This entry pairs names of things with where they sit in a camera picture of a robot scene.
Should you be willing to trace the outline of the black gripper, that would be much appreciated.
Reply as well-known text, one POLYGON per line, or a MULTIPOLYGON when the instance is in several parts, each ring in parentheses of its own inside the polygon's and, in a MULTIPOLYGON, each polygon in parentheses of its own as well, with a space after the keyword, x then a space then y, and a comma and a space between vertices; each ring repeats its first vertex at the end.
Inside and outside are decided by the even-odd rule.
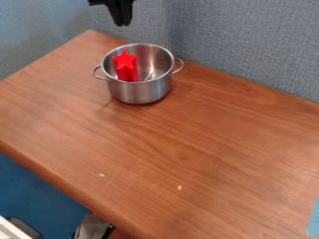
POLYGON ((108 7, 112 20, 118 26, 128 26, 132 20, 132 7, 135 0, 122 0, 122 11, 118 0, 87 0, 91 6, 104 5, 108 7))

